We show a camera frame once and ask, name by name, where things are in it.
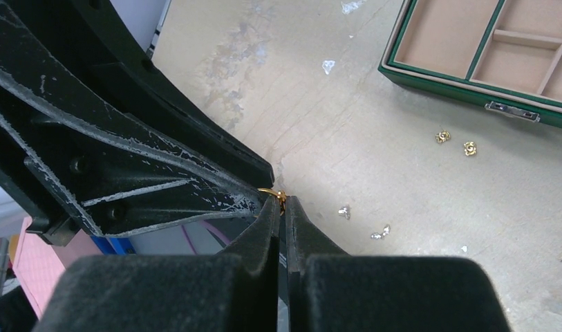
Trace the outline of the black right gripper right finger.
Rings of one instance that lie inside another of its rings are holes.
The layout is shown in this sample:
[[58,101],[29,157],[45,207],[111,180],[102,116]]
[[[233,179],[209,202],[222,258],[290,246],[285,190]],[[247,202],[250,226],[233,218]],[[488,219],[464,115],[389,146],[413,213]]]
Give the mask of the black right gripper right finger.
[[285,203],[291,331],[508,331],[487,274],[461,257],[352,256]]

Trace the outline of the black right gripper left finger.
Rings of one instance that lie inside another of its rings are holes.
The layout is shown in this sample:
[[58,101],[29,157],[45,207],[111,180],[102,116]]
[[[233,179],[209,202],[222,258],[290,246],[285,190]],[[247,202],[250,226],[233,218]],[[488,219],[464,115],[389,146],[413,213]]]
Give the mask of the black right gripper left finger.
[[96,255],[62,275],[37,331],[275,331],[280,206],[215,255]]

